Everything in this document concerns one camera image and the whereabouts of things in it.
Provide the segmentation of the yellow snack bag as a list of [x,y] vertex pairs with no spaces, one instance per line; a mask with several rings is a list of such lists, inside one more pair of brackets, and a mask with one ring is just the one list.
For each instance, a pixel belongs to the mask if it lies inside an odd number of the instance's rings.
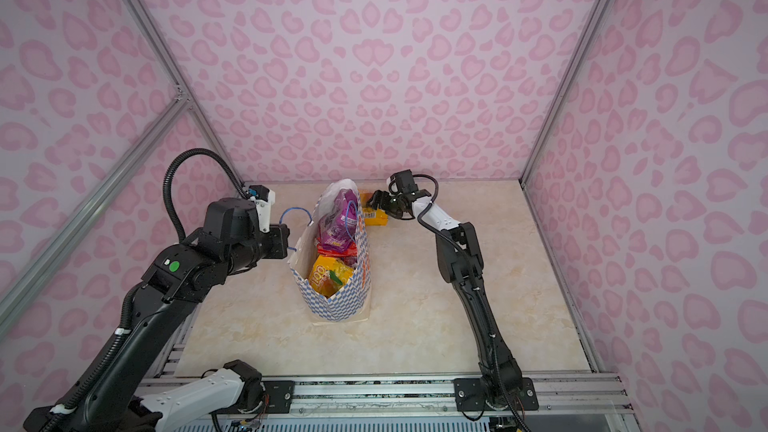
[[315,292],[330,298],[347,284],[354,273],[355,268],[344,261],[320,255],[312,266],[308,281]]
[[360,192],[360,205],[362,216],[367,227],[384,227],[389,222],[389,216],[383,209],[371,209],[367,207],[367,199],[374,191],[363,190]]

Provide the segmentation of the purple snack bag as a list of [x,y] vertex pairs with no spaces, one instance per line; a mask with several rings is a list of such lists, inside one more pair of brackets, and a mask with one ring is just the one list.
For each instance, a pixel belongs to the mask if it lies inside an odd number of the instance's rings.
[[355,242],[358,197],[352,189],[342,189],[333,201],[331,211],[319,221],[318,244],[344,250]]

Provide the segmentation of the blue checkered paper bag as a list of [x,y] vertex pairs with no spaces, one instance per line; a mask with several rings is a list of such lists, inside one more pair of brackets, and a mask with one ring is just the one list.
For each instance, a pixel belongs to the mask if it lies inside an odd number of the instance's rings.
[[363,313],[372,272],[362,199],[353,180],[334,182],[320,195],[288,264],[315,323],[349,322]]

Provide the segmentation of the red fruit snack bag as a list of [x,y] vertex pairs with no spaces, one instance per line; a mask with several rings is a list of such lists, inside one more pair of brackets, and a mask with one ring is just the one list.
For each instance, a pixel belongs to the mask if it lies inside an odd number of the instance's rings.
[[344,250],[336,250],[332,247],[326,247],[324,244],[318,244],[316,246],[317,253],[321,256],[334,257],[334,258],[356,258],[358,255],[357,246],[355,243],[350,244]]

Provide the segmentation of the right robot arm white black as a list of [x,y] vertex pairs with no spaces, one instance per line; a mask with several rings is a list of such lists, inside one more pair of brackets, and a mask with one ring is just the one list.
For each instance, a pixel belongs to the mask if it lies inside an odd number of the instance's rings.
[[387,188],[376,191],[368,204],[392,219],[416,221],[434,235],[439,272],[456,292],[475,339],[483,405],[508,410],[522,424],[524,401],[534,399],[535,391],[526,385],[493,315],[475,227],[445,212],[437,204],[439,191],[436,178],[406,169],[391,175]]

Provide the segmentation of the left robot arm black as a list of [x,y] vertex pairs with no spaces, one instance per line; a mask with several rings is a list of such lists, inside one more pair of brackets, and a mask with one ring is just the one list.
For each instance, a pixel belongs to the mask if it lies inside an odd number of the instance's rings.
[[168,393],[136,390],[171,336],[211,290],[261,260],[284,259],[289,229],[270,221],[273,191],[256,186],[208,205],[202,227],[162,250],[125,295],[111,338],[70,390],[34,409],[27,431],[173,431],[208,413],[266,407],[261,374],[240,360]]

